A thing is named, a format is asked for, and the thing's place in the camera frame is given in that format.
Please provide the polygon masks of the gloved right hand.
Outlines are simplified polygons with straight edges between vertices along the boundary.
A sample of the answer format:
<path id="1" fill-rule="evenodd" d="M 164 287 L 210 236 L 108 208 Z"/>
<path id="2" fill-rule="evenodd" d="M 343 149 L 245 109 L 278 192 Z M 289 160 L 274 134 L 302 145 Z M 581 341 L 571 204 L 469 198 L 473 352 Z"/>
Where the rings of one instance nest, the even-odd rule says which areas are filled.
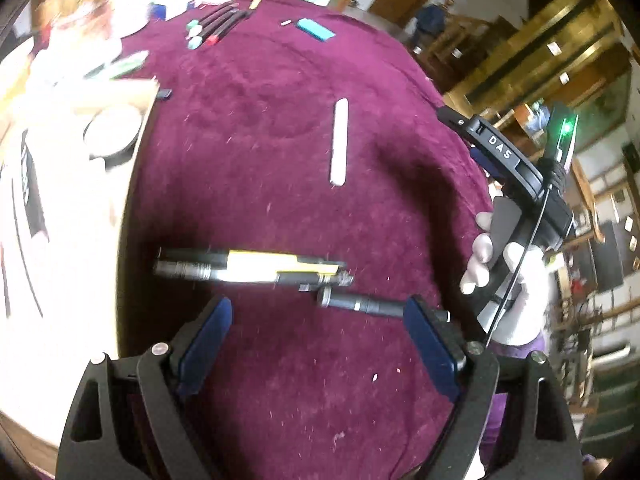
<path id="1" fill-rule="evenodd" d="M 470 296 L 489 283 L 488 262 L 494 255 L 489 234 L 492 213 L 480 212 L 475 221 L 480 234 L 472 244 L 472 255 L 460 281 L 460 292 Z M 510 310 L 504 310 L 492 332 L 491 345 L 503 356 L 527 356 L 529 352 L 546 350 L 544 312 L 550 299 L 548 272 L 544 256 L 538 247 L 529 248 L 520 267 L 518 284 L 521 289 Z"/>

